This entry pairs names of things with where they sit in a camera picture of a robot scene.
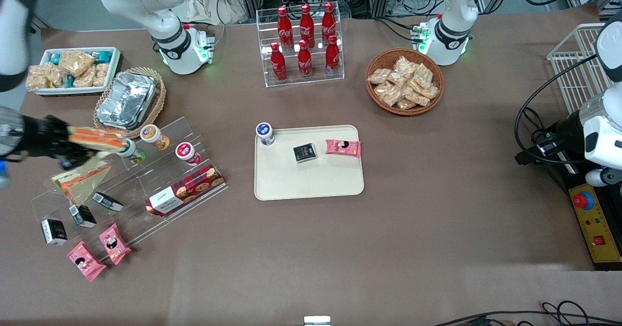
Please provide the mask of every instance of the white tray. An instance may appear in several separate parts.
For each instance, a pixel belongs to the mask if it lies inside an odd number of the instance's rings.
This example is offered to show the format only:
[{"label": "white tray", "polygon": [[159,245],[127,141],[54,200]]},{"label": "white tray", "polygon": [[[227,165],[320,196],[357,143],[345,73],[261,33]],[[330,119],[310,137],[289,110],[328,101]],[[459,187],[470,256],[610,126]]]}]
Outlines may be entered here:
[{"label": "white tray", "polygon": [[[255,137],[255,197],[262,201],[353,196],[363,192],[360,158],[327,155],[326,139],[359,140],[353,125],[275,129],[274,143]],[[316,160],[296,163],[294,147],[313,143]]]},{"label": "white tray", "polygon": [[99,94],[103,92],[106,87],[115,78],[115,73],[118,69],[119,59],[121,58],[120,50],[115,47],[90,47],[90,48],[63,48],[63,49],[48,49],[45,50],[41,57],[40,65],[45,65],[49,62],[52,54],[58,54],[64,50],[78,50],[78,51],[111,51],[113,56],[110,58],[108,72],[106,73],[106,80],[104,85],[98,87],[58,87],[58,88],[43,88],[35,90],[34,92],[40,96],[71,96],[71,95],[90,95]]}]

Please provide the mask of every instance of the red button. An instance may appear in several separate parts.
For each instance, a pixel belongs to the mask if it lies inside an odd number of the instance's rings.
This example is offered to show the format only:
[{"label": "red button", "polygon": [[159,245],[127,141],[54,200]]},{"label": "red button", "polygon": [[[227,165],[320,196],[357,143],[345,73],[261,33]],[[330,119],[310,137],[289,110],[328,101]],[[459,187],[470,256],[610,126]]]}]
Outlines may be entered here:
[{"label": "red button", "polygon": [[574,202],[575,206],[578,208],[585,208],[589,205],[589,200],[587,196],[582,193],[578,193],[572,198],[572,202]]}]

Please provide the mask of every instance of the yellow control panel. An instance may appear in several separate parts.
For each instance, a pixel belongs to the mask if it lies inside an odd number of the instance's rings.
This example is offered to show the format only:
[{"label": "yellow control panel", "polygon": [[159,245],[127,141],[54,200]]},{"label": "yellow control panel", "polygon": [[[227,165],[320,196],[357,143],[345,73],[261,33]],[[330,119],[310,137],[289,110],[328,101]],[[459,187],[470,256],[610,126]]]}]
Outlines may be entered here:
[{"label": "yellow control panel", "polygon": [[588,184],[569,189],[579,225],[583,231],[591,259],[598,262],[620,262],[621,257],[607,220],[594,192]]}]

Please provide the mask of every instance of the emergency stop button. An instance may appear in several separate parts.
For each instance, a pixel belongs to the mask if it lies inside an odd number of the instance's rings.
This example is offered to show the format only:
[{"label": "emergency stop button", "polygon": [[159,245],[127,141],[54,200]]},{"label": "emergency stop button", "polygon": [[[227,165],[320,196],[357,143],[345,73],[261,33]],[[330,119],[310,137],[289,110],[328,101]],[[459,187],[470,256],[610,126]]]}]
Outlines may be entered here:
[{"label": "emergency stop button", "polygon": [[578,208],[585,209],[586,211],[594,208],[594,198],[587,191],[581,191],[577,195],[574,195],[572,202]]}]

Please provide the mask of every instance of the white cloth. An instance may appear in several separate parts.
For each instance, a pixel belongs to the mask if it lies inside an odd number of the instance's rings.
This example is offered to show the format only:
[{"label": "white cloth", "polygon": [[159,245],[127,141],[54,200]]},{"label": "white cloth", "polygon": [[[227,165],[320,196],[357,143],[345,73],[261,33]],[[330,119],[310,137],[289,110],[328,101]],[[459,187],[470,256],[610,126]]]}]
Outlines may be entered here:
[{"label": "white cloth", "polygon": [[[190,21],[209,22],[220,24],[216,14],[216,0],[186,0],[188,3],[188,18]],[[219,0],[218,13],[224,23],[238,23],[248,19],[242,4],[243,0]]]}]

